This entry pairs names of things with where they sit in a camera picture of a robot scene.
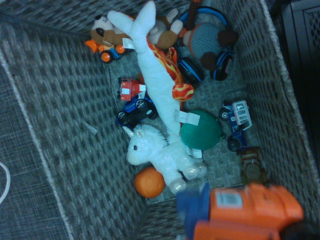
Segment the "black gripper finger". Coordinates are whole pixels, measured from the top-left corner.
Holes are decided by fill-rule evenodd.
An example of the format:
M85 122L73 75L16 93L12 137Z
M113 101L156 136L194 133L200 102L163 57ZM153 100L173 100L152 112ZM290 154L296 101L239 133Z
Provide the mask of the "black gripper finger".
M320 226L298 221L290 223L279 231L281 240L320 240Z

